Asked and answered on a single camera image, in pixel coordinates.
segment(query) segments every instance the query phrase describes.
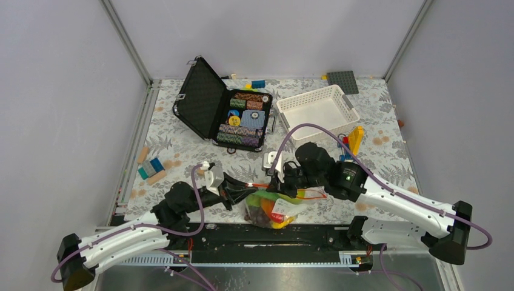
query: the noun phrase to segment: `gray floor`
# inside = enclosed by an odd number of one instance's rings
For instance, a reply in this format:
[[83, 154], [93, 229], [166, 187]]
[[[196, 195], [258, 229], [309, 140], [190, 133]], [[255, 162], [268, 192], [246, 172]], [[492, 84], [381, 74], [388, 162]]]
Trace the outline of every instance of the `gray floor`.
[[[380, 270], [375, 256], [374, 270]], [[435, 260], [430, 255], [384, 255], [388, 270], [414, 277], [425, 290], [444, 290]], [[211, 267], [199, 268], [218, 290], [380, 290], [393, 291], [385, 275], [348, 275], [348, 269], [326, 267]], [[197, 278], [191, 270], [183, 274]], [[393, 276], [406, 290], [419, 290], [406, 279]], [[203, 290], [177, 276], [170, 277], [161, 267], [114, 266], [99, 279], [96, 291]]]

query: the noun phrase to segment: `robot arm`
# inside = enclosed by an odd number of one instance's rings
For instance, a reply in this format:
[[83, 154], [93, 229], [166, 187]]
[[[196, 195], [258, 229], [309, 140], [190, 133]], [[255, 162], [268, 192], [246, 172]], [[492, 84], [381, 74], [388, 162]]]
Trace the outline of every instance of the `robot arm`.
[[[276, 152], [265, 155], [263, 166], [271, 168]], [[356, 216], [347, 236], [356, 246], [387, 243], [394, 246], [428, 249], [450, 264], [463, 264], [470, 227], [462, 222], [431, 212], [394, 195], [368, 179], [364, 169], [351, 162], [335, 162], [326, 150], [314, 143], [300, 146], [294, 162], [282, 164], [278, 170], [267, 171], [271, 181], [267, 191], [296, 197], [298, 189], [323, 186], [337, 199], [373, 204], [407, 221], [377, 221]], [[206, 186], [198, 189], [204, 207], [223, 203], [227, 210], [241, 202], [256, 187], [233, 179], [220, 167], [210, 164], [205, 169]], [[454, 205], [433, 201], [389, 185], [417, 201], [437, 206], [447, 213], [471, 219], [471, 205], [459, 201]], [[187, 233], [187, 213], [199, 209], [193, 188], [185, 182], [175, 183], [165, 199], [139, 218], [98, 235], [79, 239], [75, 234], [63, 238], [57, 255], [65, 291], [84, 287], [100, 274], [127, 258], [149, 250], [185, 243], [185, 238], [167, 230]]]
[[[205, 169], [208, 169], [204, 174], [206, 186], [198, 189], [204, 207], [223, 203], [231, 210], [232, 205], [258, 190], [233, 179], [214, 164]], [[95, 275], [133, 256], [185, 243], [185, 238], [163, 230], [188, 232], [187, 213], [198, 209], [193, 188], [185, 182], [177, 182], [164, 200], [133, 221], [93, 236], [79, 238], [74, 233], [65, 236], [57, 254], [64, 291], [86, 286]]]
[[[365, 216], [356, 216], [351, 231], [356, 239], [362, 239], [367, 244], [387, 243], [390, 246], [428, 248], [433, 256], [442, 261], [464, 264], [470, 231], [468, 225], [395, 195], [369, 178], [361, 166], [352, 162], [336, 162], [325, 149], [312, 142], [298, 147], [295, 156], [299, 165], [293, 167], [285, 163], [281, 170], [267, 172], [272, 176], [270, 187], [267, 189], [269, 192], [279, 192], [294, 198], [298, 189], [323, 186], [328, 194], [337, 199], [371, 204], [407, 220], [377, 221]], [[273, 159], [264, 158], [264, 168], [271, 166], [270, 160]], [[459, 201], [451, 205], [434, 201], [394, 186], [380, 177], [377, 178], [392, 188], [393, 192], [400, 192], [410, 199], [468, 221], [471, 219], [472, 207], [466, 202]]]

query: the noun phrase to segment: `gray lego baseplate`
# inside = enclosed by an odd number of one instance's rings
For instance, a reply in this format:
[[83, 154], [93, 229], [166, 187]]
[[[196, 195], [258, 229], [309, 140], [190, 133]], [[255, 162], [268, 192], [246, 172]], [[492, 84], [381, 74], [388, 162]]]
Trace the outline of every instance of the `gray lego baseplate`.
[[339, 85], [346, 95], [359, 93], [359, 88], [357, 88], [353, 71], [328, 73], [327, 79], [329, 81], [329, 85]]

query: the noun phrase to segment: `bag of candy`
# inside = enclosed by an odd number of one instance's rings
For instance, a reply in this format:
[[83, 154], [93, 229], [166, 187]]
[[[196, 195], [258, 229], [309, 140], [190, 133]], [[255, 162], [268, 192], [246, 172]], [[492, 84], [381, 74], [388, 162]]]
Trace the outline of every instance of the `bag of candy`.
[[255, 226], [281, 229], [309, 205], [326, 197], [323, 192], [313, 189], [298, 190], [296, 198], [260, 190], [244, 200], [244, 219]]

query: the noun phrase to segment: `white plastic basket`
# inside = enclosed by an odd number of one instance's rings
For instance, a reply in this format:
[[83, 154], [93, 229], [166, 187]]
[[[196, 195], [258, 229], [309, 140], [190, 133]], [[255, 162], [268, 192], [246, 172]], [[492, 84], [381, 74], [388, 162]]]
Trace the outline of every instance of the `white plastic basket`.
[[[334, 135], [349, 134], [361, 119], [338, 85], [282, 99], [276, 105], [288, 132], [298, 124], [314, 123]], [[291, 142], [298, 147], [325, 138], [329, 136], [318, 129], [303, 127], [293, 133]]]

